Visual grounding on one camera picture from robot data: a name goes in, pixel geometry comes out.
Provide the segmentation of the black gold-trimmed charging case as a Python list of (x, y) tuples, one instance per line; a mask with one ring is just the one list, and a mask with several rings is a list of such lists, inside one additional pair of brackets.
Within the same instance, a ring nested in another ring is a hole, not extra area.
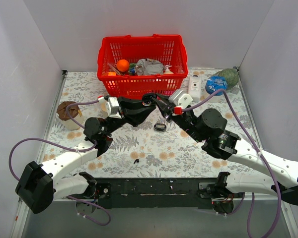
[(150, 106), (153, 103), (153, 95), (152, 94), (146, 94), (142, 97), (142, 104), (143, 106)]

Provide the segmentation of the black oval charging case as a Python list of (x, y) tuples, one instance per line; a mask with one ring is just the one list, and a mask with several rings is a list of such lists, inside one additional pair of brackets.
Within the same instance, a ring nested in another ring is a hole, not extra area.
[(164, 131), (166, 131), (167, 126), (163, 123), (156, 123), (153, 128), (154, 128), (155, 131), (164, 132)]

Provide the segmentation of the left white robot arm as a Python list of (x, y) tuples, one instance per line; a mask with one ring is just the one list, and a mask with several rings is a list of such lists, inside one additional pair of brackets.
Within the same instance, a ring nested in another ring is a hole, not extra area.
[(41, 213), (60, 197), (81, 194), (91, 198), (96, 192), (96, 180), (87, 173), (65, 178), (69, 172), (104, 154), (112, 143), (112, 133), (125, 124), (138, 126), (155, 110), (142, 100), (123, 97), (99, 97), (106, 105), (106, 118), (90, 117), (84, 124), (85, 139), (75, 148), (37, 164), (30, 162), (18, 180), (15, 192), (34, 214)]

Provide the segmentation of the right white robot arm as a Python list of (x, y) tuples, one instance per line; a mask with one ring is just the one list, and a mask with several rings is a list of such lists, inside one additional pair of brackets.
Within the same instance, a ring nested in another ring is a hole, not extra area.
[(259, 174), (233, 175), (219, 173), (215, 183), (202, 189), (211, 198), (226, 197), (242, 192), (279, 196), (282, 201), (298, 206), (298, 162), (283, 159), (267, 151), (256, 149), (237, 134), (226, 130), (227, 120), (213, 108), (205, 109), (198, 117), (189, 104), (189, 95), (180, 91), (180, 98), (158, 94), (143, 96), (145, 104), (155, 104), (161, 114), (176, 123), (191, 138), (204, 142), (202, 150), (222, 160), (239, 163)]

